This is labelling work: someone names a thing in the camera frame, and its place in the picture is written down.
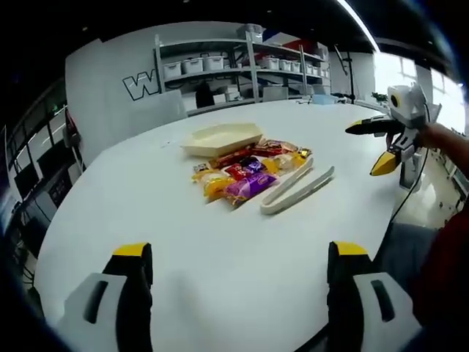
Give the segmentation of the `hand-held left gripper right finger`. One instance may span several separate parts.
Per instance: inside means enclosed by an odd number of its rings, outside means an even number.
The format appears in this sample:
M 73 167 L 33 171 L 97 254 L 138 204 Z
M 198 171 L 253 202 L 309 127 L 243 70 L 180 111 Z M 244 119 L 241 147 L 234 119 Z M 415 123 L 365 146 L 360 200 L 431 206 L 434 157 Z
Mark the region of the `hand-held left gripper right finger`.
M 421 330 L 410 296 L 356 243 L 331 241 L 327 351 L 403 351 Z

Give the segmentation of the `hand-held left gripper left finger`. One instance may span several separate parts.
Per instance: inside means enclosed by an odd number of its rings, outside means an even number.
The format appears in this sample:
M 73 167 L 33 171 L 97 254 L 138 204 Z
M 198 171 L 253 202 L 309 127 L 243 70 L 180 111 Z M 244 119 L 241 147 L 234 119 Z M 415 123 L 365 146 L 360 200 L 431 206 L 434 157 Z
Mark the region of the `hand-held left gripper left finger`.
M 56 331 L 72 351 L 151 351 L 152 283 L 151 244 L 121 246 L 67 297 Z

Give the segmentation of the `person's right hand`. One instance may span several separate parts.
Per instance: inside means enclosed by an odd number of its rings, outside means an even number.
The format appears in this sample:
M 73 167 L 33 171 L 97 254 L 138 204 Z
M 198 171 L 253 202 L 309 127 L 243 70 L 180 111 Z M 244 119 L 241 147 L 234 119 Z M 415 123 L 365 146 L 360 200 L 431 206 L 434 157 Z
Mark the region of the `person's right hand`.
M 446 146 L 448 132 L 446 127 L 438 123 L 425 125 L 418 131 L 418 143 L 426 148 L 443 149 Z

